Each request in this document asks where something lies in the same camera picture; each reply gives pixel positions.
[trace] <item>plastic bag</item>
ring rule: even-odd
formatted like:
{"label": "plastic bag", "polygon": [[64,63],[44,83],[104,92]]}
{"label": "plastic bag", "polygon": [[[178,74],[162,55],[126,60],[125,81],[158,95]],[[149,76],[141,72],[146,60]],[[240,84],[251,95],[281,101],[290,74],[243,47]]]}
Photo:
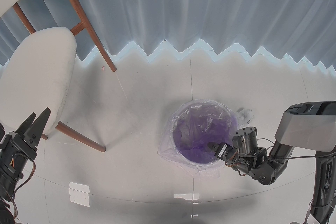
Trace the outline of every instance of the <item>plastic bag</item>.
{"label": "plastic bag", "polygon": [[234,113],[213,100],[189,101],[167,121],[157,153],[191,176],[217,178],[224,162],[214,156],[208,142],[232,145],[235,131],[252,117],[250,109]]}

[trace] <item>chair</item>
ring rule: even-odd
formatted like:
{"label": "chair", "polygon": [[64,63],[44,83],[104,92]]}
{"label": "chair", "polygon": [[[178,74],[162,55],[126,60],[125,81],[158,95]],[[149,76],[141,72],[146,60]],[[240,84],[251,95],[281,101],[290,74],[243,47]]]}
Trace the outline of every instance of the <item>chair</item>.
{"label": "chair", "polygon": [[[17,1],[0,0],[0,17]],[[80,18],[82,26],[89,27],[87,18]],[[0,78],[0,119],[4,124],[17,128],[32,112],[39,115],[48,107],[51,114],[44,128],[44,139],[55,128],[104,152],[105,146],[60,121],[76,58],[74,32],[78,32],[82,26],[73,31],[54,27],[33,32],[18,46]]]}

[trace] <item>crumpled plastic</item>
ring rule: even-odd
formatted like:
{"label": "crumpled plastic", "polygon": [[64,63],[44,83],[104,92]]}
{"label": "crumpled plastic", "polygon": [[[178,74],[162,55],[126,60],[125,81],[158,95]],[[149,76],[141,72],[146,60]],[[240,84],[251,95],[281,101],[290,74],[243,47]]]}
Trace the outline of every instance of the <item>crumpled plastic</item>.
{"label": "crumpled plastic", "polygon": [[252,118],[250,109],[235,113],[213,100],[189,101],[168,119],[157,153],[193,177],[217,178],[224,162],[214,156],[208,142],[232,145],[235,131]]}

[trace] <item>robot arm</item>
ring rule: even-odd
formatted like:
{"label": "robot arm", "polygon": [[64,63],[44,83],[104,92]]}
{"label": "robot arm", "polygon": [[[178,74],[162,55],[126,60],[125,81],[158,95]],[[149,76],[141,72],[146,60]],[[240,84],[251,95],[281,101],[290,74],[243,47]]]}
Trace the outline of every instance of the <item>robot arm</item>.
{"label": "robot arm", "polygon": [[268,156],[266,148],[258,146],[255,127],[239,129],[233,146],[208,143],[208,147],[226,166],[263,185],[272,184],[283,173],[295,146],[315,150],[314,195],[304,224],[328,223],[336,205],[336,102],[292,105],[284,112],[275,138]]}

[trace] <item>curtain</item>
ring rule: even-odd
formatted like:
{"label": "curtain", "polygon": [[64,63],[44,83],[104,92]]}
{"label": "curtain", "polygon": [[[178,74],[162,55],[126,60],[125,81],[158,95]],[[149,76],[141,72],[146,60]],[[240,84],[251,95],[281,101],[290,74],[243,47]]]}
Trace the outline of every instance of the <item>curtain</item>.
{"label": "curtain", "polygon": [[[80,0],[105,48],[115,55],[130,41],[147,55],[165,39],[179,52],[203,39],[219,54],[233,43],[253,55],[263,46],[336,67],[336,0]],[[79,22],[68,0],[20,0],[36,30]],[[0,19],[0,63],[28,35],[13,9]],[[94,47],[86,30],[76,36],[83,60]]]}

